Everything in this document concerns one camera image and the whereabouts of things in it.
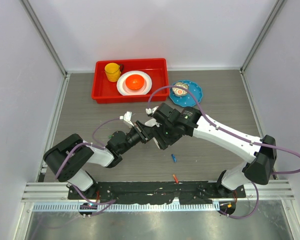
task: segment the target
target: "blue plate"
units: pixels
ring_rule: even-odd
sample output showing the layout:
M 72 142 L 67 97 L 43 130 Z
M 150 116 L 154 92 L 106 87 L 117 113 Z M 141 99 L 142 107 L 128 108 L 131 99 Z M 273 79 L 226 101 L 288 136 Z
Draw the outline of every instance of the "blue plate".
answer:
M 180 80 L 180 81 L 176 81 L 172 85 L 175 85 L 178 82 L 188 84 L 190 92 L 195 96 L 195 98 L 198 100 L 199 103 L 201 102 L 201 99 L 203 98 L 204 93 L 198 84 L 196 84 L 194 81 L 190 81 L 190 80 Z M 195 100 L 189 94 L 187 94 L 185 96 L 176 96 L 175 93 L 172 91 L 172 88 L 170 88 L 169 97 L 175 104 L 177 104 L 183 108 L 184 107 L 193 107 L 194 105 L 196 105 Z

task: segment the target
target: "yellow cup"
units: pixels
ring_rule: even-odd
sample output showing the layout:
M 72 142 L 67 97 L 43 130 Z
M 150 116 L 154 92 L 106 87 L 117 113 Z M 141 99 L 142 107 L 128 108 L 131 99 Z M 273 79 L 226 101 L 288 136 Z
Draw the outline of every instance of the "yellow cup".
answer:
M 114 62 L 108 63 L 104 67 L 104 71 L 106 74 L 106 77 L 110 82 L 116 82 L 120 78 L 121 71 L 123 70 L 123 65 L 122 64 L 116 64 Z

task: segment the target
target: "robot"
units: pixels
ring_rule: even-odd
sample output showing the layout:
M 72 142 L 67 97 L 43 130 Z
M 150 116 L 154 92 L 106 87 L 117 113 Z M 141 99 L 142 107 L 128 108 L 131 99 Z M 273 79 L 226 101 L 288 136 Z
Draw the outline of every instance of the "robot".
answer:
M 273 137 L 266 135 L 261 139 L 251 136 L 225 126 L 206 115 L 205 117 L 213 122 L 214 126 L 194 107 L 185 107 L 180 112 L 166 103 L 161 103 L 153 109 L 147 108 L 146 113 L 150 120 L 145 123 L 138 120 L 131 122 L 132 113 L 129 111 L 121 116 L 120 119 L 130 126 L 130 131 L 128 133 L 115 131 L 103 148 L 92 147 L 92 143 L 90 145 L 74 133 L 48 150 L 43 159 L 52 172 L 57 174 L 69 152 L 76 145 L 86 143 L 69 158 L 57 179 L 60 182 L 69 182 L 77 186 L 87 197 L 91 197 L 96 193 L 98 183 L 88 172 L 81 169 L 85 163 L 114 168 L 123 160 L 122 155 L 140 142 L 146 144 L 154 140 L 160 150 L 165 150 L 182 136 L 187 135 L 213 142 L 243 159 L 243 162 L 233 169 L 221 172 L 213 189 L 210 189 L 211 192 L 206 192 L 207 197 L 227 198 L 238 187 L 249 182 L 259 185 L 268 184 L 277 159 L 277 151 L 255 143 L 275 146 L 276 141 Z M 227 134 L 224 130 L 243 139 L 249 139 L 251 142 Z

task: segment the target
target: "white plate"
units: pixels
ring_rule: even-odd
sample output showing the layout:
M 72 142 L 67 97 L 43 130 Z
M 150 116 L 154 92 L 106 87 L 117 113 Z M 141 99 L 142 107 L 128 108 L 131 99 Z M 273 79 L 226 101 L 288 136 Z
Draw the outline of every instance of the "white plate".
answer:
M 142 76 L 145 81 L 144 86 L 139 90 L 131 90 L 126 86 L 126 83 L 125 83 L 127 77 L 134 75 L 134 74 Z M 123 74 L 116 82 L 116 88 L 118 89 L 118 92 L 124 96 L 126 96 L 126 95 L 145 95 L 151 90 L 151 87 L 152 87 L 151 77 L 143 71 L 128 71 L 125 74 Z

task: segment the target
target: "gray wooden table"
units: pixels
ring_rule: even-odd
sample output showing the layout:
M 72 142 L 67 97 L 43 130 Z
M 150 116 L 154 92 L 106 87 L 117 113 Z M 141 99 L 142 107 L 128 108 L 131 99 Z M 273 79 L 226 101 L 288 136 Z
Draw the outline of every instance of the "gray wooden table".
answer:
M 238 131 L 258 136 L 257 126 L 238 70 L 170 71 L 169 82 L 191 80 L 202 87 L 201 105 L 215 120 Z M 119 117 L 126 111 L 134 113 L 132 120 L 147 121 L 146 103 L 97 104 L 91 99 L 92 73 L 71 74 L 66 91 L 54 144 L 73 133 L 92 142 L 92 133 L 101 123 Z M 168 98 L 172 107 L 181 109 Z M 97 132 L 99 140 L 106 143 L 113 132 L 129 131 L 121 121 L 111 122 Z M 171 157 L 174 154 L 177 163 Z M 87 163 L 87 170 L 97 181 L 180 181 L 216 180 L 225 169 L 231 169 L 242 160 L 222 147 L 206 140 L 184 136 L 165 151 L 153 141 L 139 143 L 122 155 L 122 162 L 114 168 Z M 45 182 L 54 182 L 48 169 Z

